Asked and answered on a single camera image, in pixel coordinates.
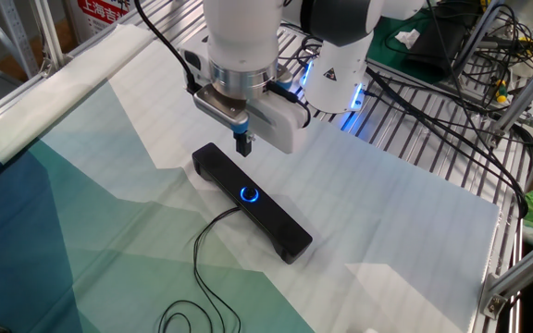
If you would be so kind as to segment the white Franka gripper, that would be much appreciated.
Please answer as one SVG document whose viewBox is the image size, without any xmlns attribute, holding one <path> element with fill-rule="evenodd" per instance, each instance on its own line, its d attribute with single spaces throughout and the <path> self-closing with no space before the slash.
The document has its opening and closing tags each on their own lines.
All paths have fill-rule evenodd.
<svg viewBox="0 0 533 333">
<path fill-rule="evenodd" d="M 301 147 L 310 116 L 278 85 L 279 75 L 288 72 L 285 67 L 275 64 L 256 73 L 229 74 L 211 62 L 206 35 L 185 43 L 180 53 L 200 85 L 193 94 L 196 107 L 233 132 L 238 154 L 252 152 L 254 135 L 285 154 Z"/>
</svg>

